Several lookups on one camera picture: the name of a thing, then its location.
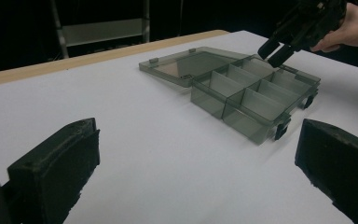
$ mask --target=white table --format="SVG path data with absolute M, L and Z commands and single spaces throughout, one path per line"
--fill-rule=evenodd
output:
M 351 223 L 295 166 L 303 119 L 358 136 L 358 68 L 301 51 L 285 64 L 322 79 L 279 141 L 256 146 L 139 62 L 197 47 L 254 54 L 266 41 L 220 35 L 0 84 L 0 183 L 58 131 L 94 117 L 99 165 L 65 223 Z

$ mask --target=dark background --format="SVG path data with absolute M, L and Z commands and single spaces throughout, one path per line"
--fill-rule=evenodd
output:
M 151 41 L 210 30 L 246 30 L 269 37 L 296 0 L 150 0 Z M 56 0 L 62 25 L 139 18 L 142 0 Z M 142 42 L 141 37 L 69 48 L 70 56 Z M 318 53 L 358 66 L 358 48 Z M 0 70 L 61 58 L 49 0 L 0 0 Z

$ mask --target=translucent gray plastic box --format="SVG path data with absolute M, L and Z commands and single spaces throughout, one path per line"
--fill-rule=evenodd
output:
M 320 79 L 257 56 L 198 48 L 140 63 L 140 69 L 183 87 L 191 102 L 256 144 L 281 138 L 296 107 L 307 108 Z

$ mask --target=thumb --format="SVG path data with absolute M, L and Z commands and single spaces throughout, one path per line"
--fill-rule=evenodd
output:
M 327 34 L 323 39 L 319 41 L 317 45 L 310 48 L 312 51 L 318 51 L 318 50 L 326 50 L 329 51 L 332 47 L 342 44 L 343 42 L 343 34 L 340 31 L 340 29 L 336 31 L 332 31 L 329 34 Z

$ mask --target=hand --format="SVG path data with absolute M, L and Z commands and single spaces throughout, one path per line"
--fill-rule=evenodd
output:
M 347 14 L 339 29 L 327 34 L 311 51 L 330 52 L 339 49 L 339 45 L 358 47 L 358 6 L 348 3 Z

